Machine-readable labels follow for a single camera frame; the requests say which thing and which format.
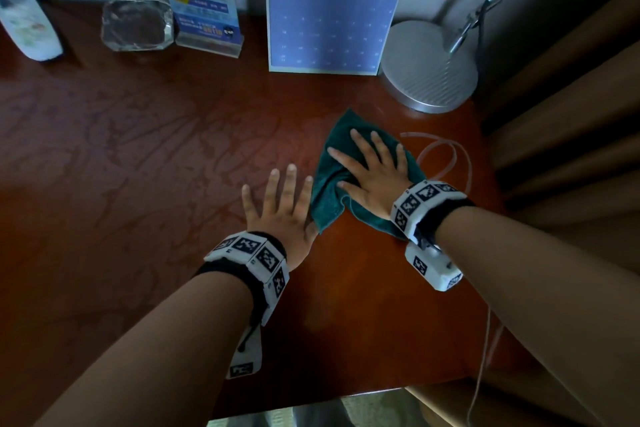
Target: silver lamp base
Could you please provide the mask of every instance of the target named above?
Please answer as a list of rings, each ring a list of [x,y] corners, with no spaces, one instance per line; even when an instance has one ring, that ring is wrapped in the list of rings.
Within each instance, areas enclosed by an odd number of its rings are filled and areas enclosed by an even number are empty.
[[[460,107],[476,90],[473,54],[464,48],[449,54],[443,29],[426,21],[400,22],[389,29],[380,77],[395,99],[425,113]]]

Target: white bottle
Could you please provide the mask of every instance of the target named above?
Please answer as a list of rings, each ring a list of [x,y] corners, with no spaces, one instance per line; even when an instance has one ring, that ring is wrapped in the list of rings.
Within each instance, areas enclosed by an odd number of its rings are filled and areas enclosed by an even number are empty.
[[[0,23],[29,58],[46,61],[62,54],[58,35],[36,0],[0,0]]]

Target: wet surface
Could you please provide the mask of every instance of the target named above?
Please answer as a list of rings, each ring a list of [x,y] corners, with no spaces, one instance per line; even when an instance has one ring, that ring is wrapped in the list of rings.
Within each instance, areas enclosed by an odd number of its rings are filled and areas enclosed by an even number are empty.
[[[241,22],[239,60],[175,46],[115,54],[100,42],[99,8],[69,7],[49,9],[66,44],[57,62],[30,61],[0,34],[0,424],[32,423],[243,229],[243,183],[260,196],[273,167],[312,174],[348,107],[396,136],[457,140],[474,166],[471,198],[502,209],[469,102],[423,115],[377,78],[269,74],[263,19]],[[414,155],[431,142],[401,140]],[[433,176],[450,158],[441,146],[422,167]],[[445,179],[464,187],[466,167],[458,159]],[[262,334],[261,372],[227,382],[215,415],[476,369],[484,302],[466,281],[435,292],[403,251],[343,214],[292,273]],[[494,363],[526,358],[507,336]]]

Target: wooden desk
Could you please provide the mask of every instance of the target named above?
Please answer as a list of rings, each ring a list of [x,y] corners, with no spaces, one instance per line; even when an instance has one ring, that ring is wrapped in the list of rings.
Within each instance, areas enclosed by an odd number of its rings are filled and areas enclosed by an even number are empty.
[[[425,115],[377,78],[268,73],[264,19],[242,56],[185,48],[114,54],[94,10],[49,9],[73,55],[27,60],[0,35],[0,424],[27,426],[110,344],[241,230],[240,187],[290,162],[315,170],[351,107],[399,135],[457,140],[471,198],[500,211],[474,109]],[[418,154],[429,141],[402,139]],[[449,162],[438,148],[427,175]],[[464,186],[462,159],[447,175]],[[259,374],[228,382],[215,416],[464,377],[486,305],[463,281],[438,293],[404,244],[349,213],[324,232],[262,334]],[[528,356],[510,336],[494,365]]]

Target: hand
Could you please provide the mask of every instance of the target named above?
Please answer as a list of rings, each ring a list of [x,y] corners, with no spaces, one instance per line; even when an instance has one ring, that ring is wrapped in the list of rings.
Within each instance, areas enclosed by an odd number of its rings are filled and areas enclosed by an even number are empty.
[[[242,202],[246,215],[246,230],[248,232],[264,232],[276,237],[287,251],[287,265],[293,270],[300,265],[311,250],[311,245],[318,235],[316,223],[313,221],[305,228],[309,203],[311,202],[311,188],[314,179],[308,176],[300,191],[298,203],[294,207],[294,193],[296,191],[296,166],[289,164],[287,177],[284,181],[280,205],[276,204],[276,193],[280,172],[271,171],[264,192],[262,216],[258,216],[251,189],[245,184],[242,187]]]
[[[413,185],[407,177],[408,164],[404,148],[402,144],[396,146],[398,162],[396,169],[391,153],[378,135],[378,132],[371,132],[371,140],[373,140],[380,158],[378,158],[369,143],[364,140],[364,137],[354,128],[351,129],[351,139],[364,155],[368,169],[353,157],[349,157],[332,147],[328,148],[329,155],[346,167],[360,183],[360,187],[358,187],[354,184],[340,181],[338,187],[343,188],[351,199],[361,204],[364,209],[371,211],[379,218],[389,220],[394,201],[407,188]]]

